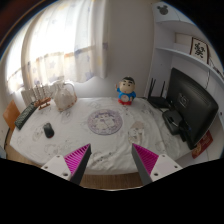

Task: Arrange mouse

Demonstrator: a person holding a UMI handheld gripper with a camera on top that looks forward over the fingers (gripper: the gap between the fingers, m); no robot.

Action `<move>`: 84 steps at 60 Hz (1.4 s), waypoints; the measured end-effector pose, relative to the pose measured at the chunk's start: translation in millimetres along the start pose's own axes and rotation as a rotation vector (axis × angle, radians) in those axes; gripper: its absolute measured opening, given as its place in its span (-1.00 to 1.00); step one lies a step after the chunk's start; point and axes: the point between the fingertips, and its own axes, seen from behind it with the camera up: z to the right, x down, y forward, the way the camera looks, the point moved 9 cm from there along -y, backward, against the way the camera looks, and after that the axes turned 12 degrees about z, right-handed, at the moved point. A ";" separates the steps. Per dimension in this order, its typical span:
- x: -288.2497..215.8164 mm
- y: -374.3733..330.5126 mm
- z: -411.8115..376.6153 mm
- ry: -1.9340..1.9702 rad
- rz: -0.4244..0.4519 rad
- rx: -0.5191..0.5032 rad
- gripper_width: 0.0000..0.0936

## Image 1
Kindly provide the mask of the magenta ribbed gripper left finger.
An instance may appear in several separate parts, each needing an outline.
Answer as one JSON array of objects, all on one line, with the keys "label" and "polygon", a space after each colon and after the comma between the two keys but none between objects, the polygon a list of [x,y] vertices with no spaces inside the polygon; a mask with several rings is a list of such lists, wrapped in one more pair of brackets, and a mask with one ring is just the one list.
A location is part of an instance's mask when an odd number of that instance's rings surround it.
[{"label": "magenta ribbed gripper left finger", "polygon": [[42,166],[42,169],[79,185],[90,155],[91,145],[87,144],[77,150],[72,151],[66,156],[54,156]]}]

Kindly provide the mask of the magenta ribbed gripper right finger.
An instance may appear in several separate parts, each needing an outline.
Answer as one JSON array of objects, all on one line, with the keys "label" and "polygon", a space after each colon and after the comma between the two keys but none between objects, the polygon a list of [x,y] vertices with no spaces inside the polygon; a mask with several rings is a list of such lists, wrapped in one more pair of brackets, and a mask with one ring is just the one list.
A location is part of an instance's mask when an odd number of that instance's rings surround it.
[{"label": "magenta ribbed gripper right finger", "polygon": [[143,185],[157,181],[182,169],[166,154],[157,155],[152,151],[132,144],[132,156]]}]

